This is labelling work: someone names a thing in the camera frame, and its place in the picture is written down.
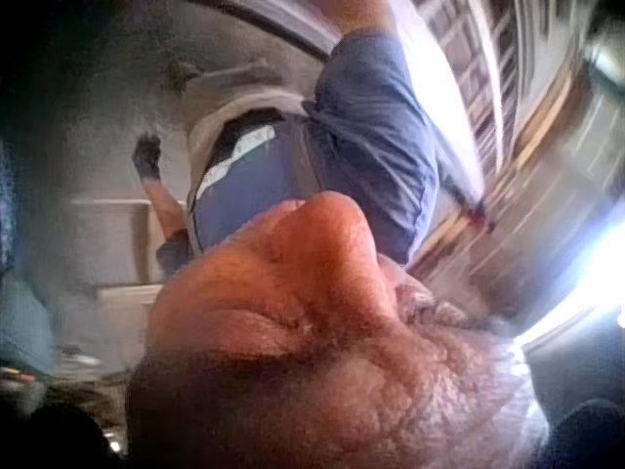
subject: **light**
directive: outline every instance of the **light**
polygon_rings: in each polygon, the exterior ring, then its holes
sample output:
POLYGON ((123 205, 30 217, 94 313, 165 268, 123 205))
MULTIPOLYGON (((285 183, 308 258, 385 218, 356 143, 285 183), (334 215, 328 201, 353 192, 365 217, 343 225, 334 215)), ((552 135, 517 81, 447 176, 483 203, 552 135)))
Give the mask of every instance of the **light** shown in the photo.
POLYGON ((597 246, 586 275, 579 282, 592 304, 612 308, 623 303, 625 224, 617 226, 597 246))
MULTIPOLYGON (((621 224, 595 248, 586 274, 571 294, 544 319, 517 337, 515 343, 518 346, 530 344, 590 309, 609 311, 625 304, 624 270, 625 224, 621 224)), ((619 317, 618 324, 625 328, 625 312, 619 317)))
POLYGON ((617 322, 618 325, 625 329, 625 306, 623 306, 623 311, 621 312, 621 316, 618 317, 617 322))

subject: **hand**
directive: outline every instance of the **hand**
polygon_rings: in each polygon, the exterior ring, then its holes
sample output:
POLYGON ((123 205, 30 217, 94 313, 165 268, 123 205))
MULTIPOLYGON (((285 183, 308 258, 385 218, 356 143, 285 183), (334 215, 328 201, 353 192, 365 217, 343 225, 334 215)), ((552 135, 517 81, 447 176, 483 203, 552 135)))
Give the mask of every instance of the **hand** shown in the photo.
POLYGON ((387 0, 311 0, 346 35, 374 28, 395 32, 396 24, 387 0))
POLYGON ((137 146, 133 153, 133 163, 140 179, 160 180, 160 139, 155 134, 145 133, 137 140, 137 146))

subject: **blurry background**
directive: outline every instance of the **blurry background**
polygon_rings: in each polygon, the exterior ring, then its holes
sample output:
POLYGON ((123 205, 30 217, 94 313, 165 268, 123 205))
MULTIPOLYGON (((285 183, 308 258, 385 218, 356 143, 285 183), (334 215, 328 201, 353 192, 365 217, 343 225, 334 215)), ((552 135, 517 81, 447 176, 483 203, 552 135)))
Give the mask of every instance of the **blurry background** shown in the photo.
MULTIPOLYGON (((0 192, 0 364, 52 385, 48 399, 99 402, 90 409, 123 432, 125 377, 142 355, 162 281, 154 263, 162 238, 130 162, 136 139, 161 135, 163 179, 184 200, 188 160, 172 66, 265 60, 310 96, 333 38, 315 27, 305 1, 296 3, 304 9, 287 0, 2 7, 1 166, 12 176, 0 192)), ((622 220, 625 82, 614 71, 625 67, 625 29, 611 21, 623 7, 414 5, 456 78, 498 223, 493 234, 475 230, 442 193, 410 272, 441 298, 499 315, 521 333, 574 290, 594 247, 622 220)), ((554 420, 587 399, 623 404, 625 396, 619 309, 599 319, 580 313, 527 348, 554 420)))

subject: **skin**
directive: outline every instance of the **skin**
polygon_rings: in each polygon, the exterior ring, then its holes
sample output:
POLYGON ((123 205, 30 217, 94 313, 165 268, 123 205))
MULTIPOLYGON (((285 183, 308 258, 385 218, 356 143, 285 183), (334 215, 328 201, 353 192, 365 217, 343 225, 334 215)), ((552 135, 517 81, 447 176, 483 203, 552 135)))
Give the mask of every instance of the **skin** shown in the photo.
POLYGON ((527 417, 535 407, 528 371, 507 340, 474 325, 376 254, 349 198, 325 192, 285 202, 194 261, 160 295, 130 389, 131 460, 150 467, 525 461, 545 430, 539 411, 527 417), (491 445, 483 448, 484 440, 491 445))

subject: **person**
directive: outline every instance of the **person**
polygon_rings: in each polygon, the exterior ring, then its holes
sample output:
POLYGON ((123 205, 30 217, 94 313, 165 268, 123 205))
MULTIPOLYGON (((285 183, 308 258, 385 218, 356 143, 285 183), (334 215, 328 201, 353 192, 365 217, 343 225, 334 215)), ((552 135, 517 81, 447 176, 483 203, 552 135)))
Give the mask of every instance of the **person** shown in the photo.
MULTIPOLYGON (((166 283, 128 390, 128 464, 530 467, 548 427, 522 353, 401 266, 438 179, 388 5, 314 3, 344 34, 308 106, 334 191, 278 203, 166 283)), ((156 141, 139 145, 166 236, 188 237, 156 141)))
MULTIPOLYGON (((336 20, 339 17, 331 12, 335 7, 329 5, 325 5, 325 12, 336 20)), ((200 154, 189 157, 193 190, 187 206, 193 227, 187 228, 187 214, 160 181, 158 138, 142 136, 133 155, 167 239, 157 255, 167 277, 189 252, 193 253, 190 257, 201 255, 271 206, 322 191, 354 199, 365 213, 378 250, 401 265, 410 262, 428 232, 438 195, 435 136, 432 122, 412 91, 403 49, 394 34, 393 16, 386 5, 375 7, 375 11, 379 14, 357 13, 359 21, 338 20, 347 37, 321 74, 313 102, 285 104, 291 94, 279 88, 280 78, 266 66, 251 64, 203 76, 198 70, 186 70, 183 114, 189 147, 201 148, 191 150, 200 154), (352 29, 359 32, 350 34, 352 29), (299 113, 306 116, 301 140, 306 141, 307 149, 300 151, 281 144, 280 140, 288 139, 282 134, 297 133, 292 130, 295 125, 274 125, 278 135, 267 145, 269 155, 254 154, 237 161, 227 177, 202 193, 198 185, 207 173, 207 153, 209 162, 210 158, 225 157, 216 149, 219 142, 206 143, 212 137, 198 142, 196 135, 210 133, 206 121, 212 127, 230 129, 235 135, 243 135, 243 129, 254 129, 253 124, 245 124, 246 115, 266 109, 248 105, 232 112, 223 103, 236 102, 239 95, 251 101, 247 96, 261 93, 264 95, 259 101, 263 103, 273 95, 279 96, 272 105, 280 106, 289 122, 295 121, 299 113), (227 112, 231 113, 231 121, 212 123, 218 118, 213 115, 227 112), (312 154, 308 160, 313 175, 306 179, 313 182, 303 183, 302 175, 296 174, 301 173, 297 157, 303 152, 312 154), (315 190, 303 190, 306 184, 315 186, 315 190), (284 191, 276 189, 280 186, 285 187, 284 191), (195 237, 197 242, 190 242, 195 237)))

